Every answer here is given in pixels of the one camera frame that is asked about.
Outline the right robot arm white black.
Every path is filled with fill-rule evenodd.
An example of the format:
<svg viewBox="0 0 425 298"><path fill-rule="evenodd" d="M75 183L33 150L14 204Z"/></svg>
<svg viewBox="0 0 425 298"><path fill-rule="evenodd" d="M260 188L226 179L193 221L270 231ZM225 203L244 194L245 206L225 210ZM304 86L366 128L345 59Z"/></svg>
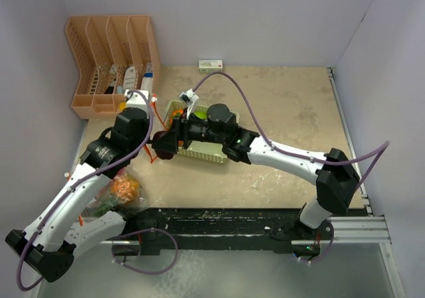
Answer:
<svg viewBox="0 0 425 298"><path fill-rule="evenodd" d="M359 175L347 156L338 149L316 153L268 141L238 125L224 104L208 108L206 119L184 113L174 117L166 131L157 132L151 146L160 159L172 159L192 142L220 144L234 162L263 165L295 175L316 187L316 197L307 203L296 220L296 234L310 239L331 215L344 215L359 184Z"/></svg>

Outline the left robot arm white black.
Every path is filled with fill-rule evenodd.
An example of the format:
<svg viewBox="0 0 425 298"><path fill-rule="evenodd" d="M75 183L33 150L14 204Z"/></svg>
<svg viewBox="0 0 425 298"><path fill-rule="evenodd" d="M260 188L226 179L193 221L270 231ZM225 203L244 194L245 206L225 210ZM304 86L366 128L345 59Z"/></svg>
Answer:
<svg viewBox="0 0 425 298"><path fill-rule="evenodd" d="M68 182L42 214L24 230L7 234L7 245L19 257L16 282L21 291L38 285L23 285L24 265L36 271L41 281L54 282L76 258L100 242L113 236L123 240L134 237L135 221L115 212L77 229L72 229L72 225L89 202L137 156L148 142L152 128L150 106L125 108L116 116L113 126L88 144Z"/></svg>

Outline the clear zip bag orange zipper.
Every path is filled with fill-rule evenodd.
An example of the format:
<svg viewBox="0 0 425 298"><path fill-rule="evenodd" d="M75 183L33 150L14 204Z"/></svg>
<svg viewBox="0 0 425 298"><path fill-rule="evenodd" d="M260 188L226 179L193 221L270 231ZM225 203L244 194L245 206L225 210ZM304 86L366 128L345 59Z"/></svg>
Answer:
<svg viewBox="0 0 425 298"><path fill-rule="evenodd" d="M133 167L122 169L114 179L97 193L78 217L80 226L116 211L131 217L149 207L141 177Z"/></svg>

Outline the toy pineapple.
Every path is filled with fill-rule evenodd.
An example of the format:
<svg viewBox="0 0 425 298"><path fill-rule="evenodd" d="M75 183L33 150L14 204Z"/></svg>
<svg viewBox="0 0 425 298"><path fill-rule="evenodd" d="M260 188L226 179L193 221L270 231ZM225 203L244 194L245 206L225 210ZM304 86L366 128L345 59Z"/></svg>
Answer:
<svg viewBox="0 0 425 298"><path fill-rule="evenodd" d="M88 208L94 217L101 217L110 210L137 207L140 203L139 181L129 175L118 175L95 196Z"/></svg>

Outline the dark red toy apple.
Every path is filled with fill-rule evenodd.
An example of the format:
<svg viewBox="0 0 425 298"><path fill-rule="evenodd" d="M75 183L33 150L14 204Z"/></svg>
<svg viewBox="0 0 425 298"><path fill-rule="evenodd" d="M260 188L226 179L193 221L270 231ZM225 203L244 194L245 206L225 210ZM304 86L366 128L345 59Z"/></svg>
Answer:
<svg viewBox="0 0 425 298"><path fill-rule="evenodd" d="M167 131L156 132L151 147L162 160L170 160L176 154L175 141Z"/></svg>

